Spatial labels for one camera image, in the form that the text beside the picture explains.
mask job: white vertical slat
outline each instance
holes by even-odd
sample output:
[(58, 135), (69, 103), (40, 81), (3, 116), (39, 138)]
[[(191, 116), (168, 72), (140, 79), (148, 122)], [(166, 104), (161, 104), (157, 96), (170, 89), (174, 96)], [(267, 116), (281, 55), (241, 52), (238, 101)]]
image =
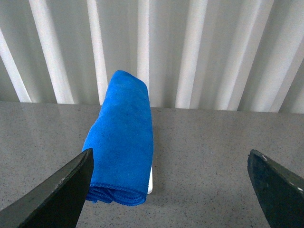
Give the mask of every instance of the white vertical slat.
[(280, 112), (304, 113), (304, 60), (296, 73)]
[(304, 38), (304, 1), (277, 4), (272, 30), (268, 31), (265, 44), (262, 43), (260, 55), (258, 50), (240, 110), (277, 112), (300, 66), (299, 59), (304, 57), (301, 45)]
[(273, 0), (243, 2), (214, 109), (238, 109), (272, 5)]
[(52, 12), (73, 99), (99, 104), (94, 53), (86, 1), (47, 1)]
[(283, 82), (269, 109), (270, 112), (273, 112), (273, 113), (279, 112), (279, 110), (282, 106), (282, 103), (283, 103), (284, 99), (286, 98), (286, 95), (289, 91), (289, 88), (295, 78), (295, 75), (296, 75), (297, 71), (299, 70), (299, 67), (302, 62), (301, 60), (303, 60), (303, 59), (304, 59), (304, 34), (302, 37), (301, 44), (300, 44), (299, 48), (297, 49), (295, 55), (291, 59), (291, 63), (287, 69), (285, 78), (283, 79)]
[(199, 108), (200, 97), (206, 77), (206, 70), (209, 62), (209, 54), (212, 47), (213, 34), (216, 28), (220, 0), (212, 0), (207, 4), (205, 22), (201, 35), (198, 63), (196, 65), (195, 79), (191, 94), (189, 108)]
[(20, 102), (32, 102), (0, 28), (0, 56)]
[(10, 80), (10, 76), (0, 57), (0, 101), (18, 102), (18, 96)]
[(137, 29), (138, 29), (138, 2), (127, 1), (128, 35), (130, 47), (130, 74), (137, 74)]
[(87, 9), (89, 12), (99, 103), (100, 105), (102, 105), (102, 103), (104, 102), (105, 93), (108, 88), (108, 80), (106, 76), (106, 68), (104, 61), (105, 56), (103, 42), (101, 39), (101, 30), (96, 0), (87, 0)]
[(0, 28), (32, 102), (56, 102), (28, 1), (0, 1)]
[(137, 77), (149, 91), (149, 6), (152, 0), (138, 1)]
[(75, 101), (67, 78), (52, 15), (46, 0), (29, 0), (29, 3), (54, 88), (56, 100), (59, 104), (74, 104)]
[(149, 86), (152, 107), (174, 107), (189, 0), (150, 5)]
[(213, 109), (218, 89), (237, 30), (243, 0), (221, 0), (210, 44), (208, 63), (204, 69), (199, 108)]
[(207, 2), (207, 0), (190, 1), (187, 30), (176, 93), (176, 108), (190, 107)]

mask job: blue towel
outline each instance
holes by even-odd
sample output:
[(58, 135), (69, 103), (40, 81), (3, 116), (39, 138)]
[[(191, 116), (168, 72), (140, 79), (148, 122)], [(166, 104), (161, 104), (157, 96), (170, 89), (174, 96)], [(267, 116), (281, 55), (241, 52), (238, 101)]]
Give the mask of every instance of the blue towel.
[(127, 72), (115, 72), (83, 151), (88, 148), (93, 148), (94, 170), (87, 200), (127, 206), (145, 202), (153, 134), (144, 82)]

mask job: rolled towel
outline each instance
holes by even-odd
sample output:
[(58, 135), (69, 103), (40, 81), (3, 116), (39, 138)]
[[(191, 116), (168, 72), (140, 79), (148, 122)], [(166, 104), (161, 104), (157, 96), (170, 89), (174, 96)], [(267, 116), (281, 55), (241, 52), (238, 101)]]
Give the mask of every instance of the rolled towel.
[(136, 206), (146, 201), (153, 157), (152, 117), (144, 82), (116, 71), (83, 151), (93, 149), (87, 200)]

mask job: gray countertop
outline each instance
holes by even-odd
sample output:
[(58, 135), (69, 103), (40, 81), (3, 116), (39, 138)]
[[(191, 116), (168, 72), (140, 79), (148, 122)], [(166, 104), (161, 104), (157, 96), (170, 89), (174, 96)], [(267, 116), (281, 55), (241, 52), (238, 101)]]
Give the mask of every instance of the gray countertop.
[[(0, 209), (81, 152), (100, 106), (0, 102)], [(269, 227), (247, 173), (257, 149), (304, 176), (304, 115), (153, 108), (153, 193), (84, 204), (78, 228)]]

